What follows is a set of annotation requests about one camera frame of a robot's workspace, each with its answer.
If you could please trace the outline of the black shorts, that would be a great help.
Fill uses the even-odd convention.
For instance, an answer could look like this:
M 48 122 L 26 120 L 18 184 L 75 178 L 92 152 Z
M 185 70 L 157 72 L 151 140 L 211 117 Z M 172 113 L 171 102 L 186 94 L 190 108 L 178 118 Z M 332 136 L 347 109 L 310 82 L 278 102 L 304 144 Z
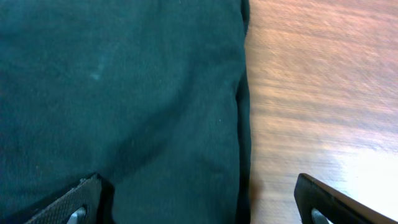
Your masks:
M 249 223 L 249 3 L 2 1 L 1 217 L 97 173 L 108 223 Z

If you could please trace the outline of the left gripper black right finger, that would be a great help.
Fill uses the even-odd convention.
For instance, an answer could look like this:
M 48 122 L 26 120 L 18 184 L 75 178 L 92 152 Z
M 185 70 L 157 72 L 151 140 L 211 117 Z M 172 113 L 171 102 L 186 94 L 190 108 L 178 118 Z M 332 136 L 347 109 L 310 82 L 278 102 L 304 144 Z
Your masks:
M 294 198 L 303 224 L 397 224 L 306 173 L 298 175 Z

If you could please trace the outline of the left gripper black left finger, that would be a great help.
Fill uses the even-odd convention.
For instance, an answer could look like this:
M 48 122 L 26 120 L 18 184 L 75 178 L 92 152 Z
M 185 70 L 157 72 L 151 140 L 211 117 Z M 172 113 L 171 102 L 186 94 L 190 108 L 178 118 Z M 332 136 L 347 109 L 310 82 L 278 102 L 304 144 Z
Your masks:
M 84 177 L 35 203 L 24 223 L 96 223 L 101 191 L 98 175 Z

